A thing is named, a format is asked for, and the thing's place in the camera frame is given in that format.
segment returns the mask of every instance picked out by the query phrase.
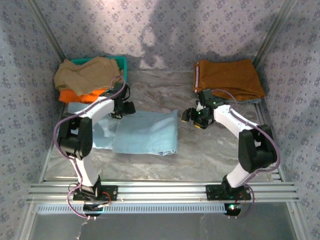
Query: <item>teal basket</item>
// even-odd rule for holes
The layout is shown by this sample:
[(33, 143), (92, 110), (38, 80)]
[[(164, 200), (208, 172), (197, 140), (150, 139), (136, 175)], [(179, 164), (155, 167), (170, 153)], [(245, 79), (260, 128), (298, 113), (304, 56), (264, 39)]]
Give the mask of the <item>teal basket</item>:
[[(128, 73), (128, 65), (127, 65), (127, 59), (125, 56), (108, 56), (108, 59), (114, 59), (116, 63), (119, 66), (120, 70), (123, 70), (123, 78), (124, 81), (127, 82), (127, 73)], [(79, 58), (79, 59), (73, 59), (71, 62), (73, 62), (76, 65), (82, 65), (86, 62), (90, 61), (92, 58)]]

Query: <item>ventilation grille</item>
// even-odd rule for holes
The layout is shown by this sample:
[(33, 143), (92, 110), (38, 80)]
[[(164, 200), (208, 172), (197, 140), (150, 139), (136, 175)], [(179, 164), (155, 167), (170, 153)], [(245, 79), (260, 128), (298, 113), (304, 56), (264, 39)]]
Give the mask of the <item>ventilation grille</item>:
[[(83, 213), (81, 204), (72, 205), (79, 213)], [(38, 214), (69, 214), (72, 210), (67, 204), (39, 204)], [(146, 203), (117, 204), (105, 206), (100, 214), (184, 214), (184, 213), (226, 213), (224, 203)]]

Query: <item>patterned wallpaper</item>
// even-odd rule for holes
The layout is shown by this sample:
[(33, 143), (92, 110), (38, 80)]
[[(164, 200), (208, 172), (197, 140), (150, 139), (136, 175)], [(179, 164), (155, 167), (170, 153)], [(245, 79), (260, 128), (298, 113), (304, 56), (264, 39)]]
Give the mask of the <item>patterned wallpaper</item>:
[(21, 1), (0, 2), (0, 239), (13, 239), (58, 119), (56, 55)]
[(36, 0), (69, 59), (125, 55), (133, 69), (253, 58), (282, 0)]
[(259, 69), (282, 164), (320, 239), (320, 2), (298, 0)]

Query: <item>marble surface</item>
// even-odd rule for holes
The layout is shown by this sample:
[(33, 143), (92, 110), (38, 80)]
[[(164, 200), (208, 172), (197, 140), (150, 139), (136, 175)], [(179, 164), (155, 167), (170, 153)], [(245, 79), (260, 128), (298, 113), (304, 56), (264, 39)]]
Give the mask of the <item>marble surface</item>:
[[(134, 71), (128, 72), (131, 101), (141, 111), (178, 114), (196, 106), (192, 92), (192, 72)], [(255, 106), (251, 103), (234, 108), (247, 119), (257, 122)], [(217, 181), (238, 163), (238, 139), (224, 126), (214, 123), (206, 130), (191, 122), (178, 122), (178, 154), (116, 154), (107, 149), (91, 151), (94, 166), (103, 179), (148, 179), (181, 181)], [(75, 177), (71, 163), (54, 148), (46, 177)], [(260, 174), (256, 182), (271, 181), (270, 174)]]

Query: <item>black mounting plate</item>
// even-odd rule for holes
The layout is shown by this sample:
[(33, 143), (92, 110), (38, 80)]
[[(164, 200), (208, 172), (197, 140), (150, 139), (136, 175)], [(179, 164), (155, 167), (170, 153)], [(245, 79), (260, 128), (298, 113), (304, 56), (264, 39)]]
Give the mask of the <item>black mounting plate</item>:
[(241, 201), (251, 200), (249, 188), (244, 187), (242, 190), (226, 194), (225, 188), (222, 185), (206, 185), (205, 186), (206, 199), (208, 201)]
[[(111, 197), (111, 201), (117, 200), (118, 195), (118, 186), (117, 185), (102, 185), (101, 186), (101, 193), (108, 193)], [(109, 197), (107, 194), (100, 194), (98, 197), (90, 196), (88, 194), (85, 194), (80, 191), (80, 189), (77, 189), (74, 191), (73, 194), (73, 201), (108, 201)]]

